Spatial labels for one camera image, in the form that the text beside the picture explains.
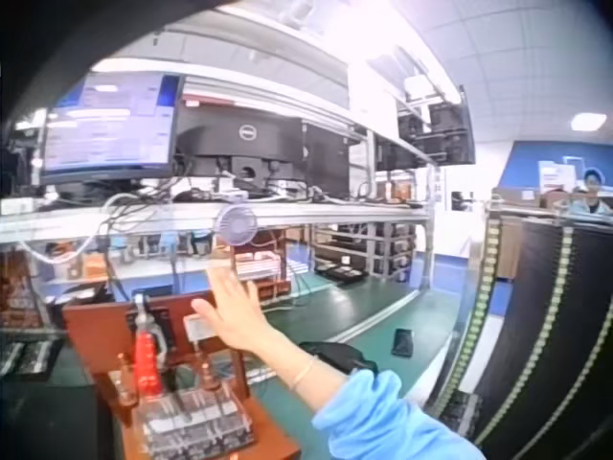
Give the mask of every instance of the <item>red handle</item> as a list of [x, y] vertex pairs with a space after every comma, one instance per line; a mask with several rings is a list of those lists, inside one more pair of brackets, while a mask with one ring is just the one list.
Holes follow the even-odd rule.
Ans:
[[136, 333], [136, 352], [134, 353], [134, 373], [138, 392], [144, 397], [162, 395], [162, 380], [157, 371], [157, 351], [151, 333]]

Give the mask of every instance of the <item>worker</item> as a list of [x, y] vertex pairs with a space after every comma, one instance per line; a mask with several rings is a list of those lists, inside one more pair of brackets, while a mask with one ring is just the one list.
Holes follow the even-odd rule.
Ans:
[[194, 299], [193, 309], [226, 345], [253, 353], [313, 410], [315, 428], [342, 459], [484, 459], [466, 439], [398, 398], [400, 378], [360, 370], [346, 376], [296, 346], [268, 324], [258, 289], [227, 267], [208, 270], [216, 309]]
[[586, 170], [583, 175], [583, 182], [586, 189], [585, 197], [573, 197], [570, 207], [571, 213], [610, 215], [611, 208], [604, 204], [598, 196], [603, 183], [602, 174], [595, 169]]

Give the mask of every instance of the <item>light blue shirt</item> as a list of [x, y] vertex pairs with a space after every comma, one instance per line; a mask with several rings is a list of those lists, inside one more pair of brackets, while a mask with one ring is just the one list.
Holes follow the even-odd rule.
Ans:
[[353, 374], [313, 418], [343, 460], [485, 460], [480, 450], [416, 405], [398, 398], [400, 378], [385, 371]]

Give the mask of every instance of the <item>white cable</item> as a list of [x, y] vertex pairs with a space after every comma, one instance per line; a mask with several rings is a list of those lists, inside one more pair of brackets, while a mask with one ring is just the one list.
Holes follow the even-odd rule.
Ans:
[[[109, 198], [105, 204], [100, 208], [100, 212], [108, 214], [108, 208], [115, 202], [117, 201], [119, 198], [124, 198], [124, 197], [129, 197], [129, 198], [138, 198], [138, 196], [133, 195], [133, 194], [116, 194], [114, 196], [112, 196], [111, 198]], [[55, 257], [55, 258], [49, 258], [47, 256], [44, 256], [43, 254], [40, 254], [39, 252], [36, 252], [34, 249], [32, 249], [25, 241], [23, 240], [19, 240], [17, 243], [19, 244], [19, 246], [25, 250], [26, 252], [28, 252], [31, 256], [33, 256], [35, 259], [38, 259], [39, 261], [45, 263], [45, 264], [49, 264], [49, 265], [61, 265], [61, 264], [66, 264], [67, 262], [72, 261], [73, 259], [76, 259], [84, 250], [85, 248], [92, 242], [92, 240], [94, 240], [98, 235], [98, 231], [100, 229], [102, 225], [102, 222], [97, 223], [95, 228], [94, 228], [94, 232], [92, 233], [92, 235], [90, 235], [89, 237], [87, 237], [87, 239], [81, 244], [81, 246], [79, 246], [79, 248], [73, 252], [69, 252], [66, 254], [62, 254], [59, 257]]]

